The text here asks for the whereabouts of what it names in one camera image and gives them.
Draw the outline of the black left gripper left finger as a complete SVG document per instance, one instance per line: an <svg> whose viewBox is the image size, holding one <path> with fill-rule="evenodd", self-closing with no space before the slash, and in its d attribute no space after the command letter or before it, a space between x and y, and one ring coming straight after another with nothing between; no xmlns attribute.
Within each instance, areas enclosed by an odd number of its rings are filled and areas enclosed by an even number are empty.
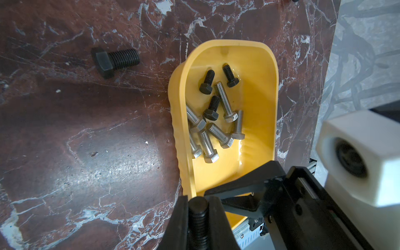
<svg viewBox="0 0 400 250"><path fill-rule="evenodd" d="M186 250L189 225L189 201L187 196L180 196L168 222L158 250Z"/></svg>

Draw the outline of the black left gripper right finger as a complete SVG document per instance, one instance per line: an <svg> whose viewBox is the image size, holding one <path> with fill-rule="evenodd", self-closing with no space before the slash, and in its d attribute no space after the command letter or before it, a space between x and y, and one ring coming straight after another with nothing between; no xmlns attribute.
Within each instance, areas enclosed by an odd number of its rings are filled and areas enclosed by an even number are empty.
<svg viewBox="0 0 400 250"><path fill-rule="evenodd" d="M220 198L209 196L208 250L239 250Z"/></svg>

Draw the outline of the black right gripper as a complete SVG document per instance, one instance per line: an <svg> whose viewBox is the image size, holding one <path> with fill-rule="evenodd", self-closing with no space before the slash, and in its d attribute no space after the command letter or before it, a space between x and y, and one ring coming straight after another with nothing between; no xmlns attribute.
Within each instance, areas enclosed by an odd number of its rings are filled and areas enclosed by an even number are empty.
<svg viewBox="0 0 400 250"><path fill-rule="evenodd" d="M254 219L265 216L276 250L373 248L307 168L292 167L285 175L280 163L271 160L234 181L207 190L204 198L220 198L224 210L232 214ZM266 183L277 178L284 180L270 209L266 195L238 196L261 192Z"/></svg>

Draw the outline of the black hex bolt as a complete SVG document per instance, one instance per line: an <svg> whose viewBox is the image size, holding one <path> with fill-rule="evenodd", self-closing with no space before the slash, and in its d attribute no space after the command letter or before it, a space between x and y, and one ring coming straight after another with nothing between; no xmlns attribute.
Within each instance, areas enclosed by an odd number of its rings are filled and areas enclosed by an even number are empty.
<svg viewBox="0 0 400 250"><path fill-rule="evenodd" d="M207 199L197 196L189 200L189 247L191 250L208 250L208 213Z"/></svg>
<svg viewBox="0 0 400 250"><path fill-rule="evenodd" d="M227 86L228 87L234 87L239 83L239 79L237 77L235 77L230 65L228 64L224 64L223 65L223 72L228 80L227 82Z"/></svg>
<svg viewBox="0 0 400 250"><path fill-rule="evenodd" d="M219 104L220 97L214 95L210 100L208 108L203 112L203 117L211 121L216 121L219 117L217 112Z"/></svg>
<svg viewBox="0 0 400 250"><path fill-rule="evenodd" d="M114 77L115 71L136 66L140 56L135 49L106 52L101 47L91 48L91 56L96 69L104 79Z"/></svg>
<svg viewBox="0 0 400 250"><path fill-rule="evenodd" d="M199 91L203 94L210 95L212 93L212 82L215 77L215 72L210 69L207 71L204 82L200 85Z"/></svg>

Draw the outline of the silver hex bolt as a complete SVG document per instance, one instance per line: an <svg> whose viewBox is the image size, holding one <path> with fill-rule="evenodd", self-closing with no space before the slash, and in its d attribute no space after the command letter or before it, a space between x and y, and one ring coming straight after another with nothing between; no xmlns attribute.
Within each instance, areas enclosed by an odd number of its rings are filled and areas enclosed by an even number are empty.
<svg viewBox="0 0 400 250"><path fill-rule="evenodd" d="M214 136L223 149L230 148L234 143L234 138L229 133L224 133L216 124L209 123L206 126L208 132Z"/></svg>
<svg viewBox="0 0 400 250"><path fill-rule="evenodd" d="M200 132L205 128L205 119L202 116L197 115L188 104L186 104L186 114L188 117L188 121L191 123L190 130L192 132Z"/></svg>
<svg viewBox="0 0 400 250"><path fill-rule="evenodd" d="M237 115L238 118L234 122L234 129L231 133L231 136L235 140L243 140L245 139L245 134L242 132L244 111L238 110Z"/></svg>
<svg viewBox="0 0 400 250"><path fill-rule="evenodd" d="M216 149L214 149L209 135L205 129L201 130L199 133L200 143L202 150L204 152L204 160L208 164L215 163L219 159L219 155Z"/></svg>
<svg viewBox="0 0 400 250"><path fill-rule="evenodd" d="M225 92L224 86L221 81L216 83L217 92L221 98L223 110L225 112L224 119L228 123L232 123L237 120L238 114L232 110L228 96Z"/></svg>
<svg viewBox="0 0 400 250"><path fill-rule="evenodd" d="M191 132L189 132L189 139L190 139L192 158L196 159L196 158L198 158L199 156L202 155L202 152L203 152L202 148L201 148L201 146L196 144L196 142L194 140L194 137L193 137Z"/></svg>

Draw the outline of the yellow plastic storage tray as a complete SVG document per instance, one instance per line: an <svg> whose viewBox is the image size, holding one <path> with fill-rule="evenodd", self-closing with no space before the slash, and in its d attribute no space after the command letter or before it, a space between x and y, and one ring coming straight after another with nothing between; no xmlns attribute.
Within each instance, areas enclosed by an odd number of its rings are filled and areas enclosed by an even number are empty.
<svg viewBox="0 0 400 250"><path fill-rule="evenodd" d="M211 138L219 160L193 158L189 143L186 106L198 115L211 97L199 90L206 72L215 72L215 82L227 83L222 70L228 64L239 79L226 93L234 110L242 110L243 140L223 149ZM202 196L206 190L236 180L275 158L279 71L272 50L265 44L245 40L210 40L194 49L172 73L168 98L183 194Z"/></svg>

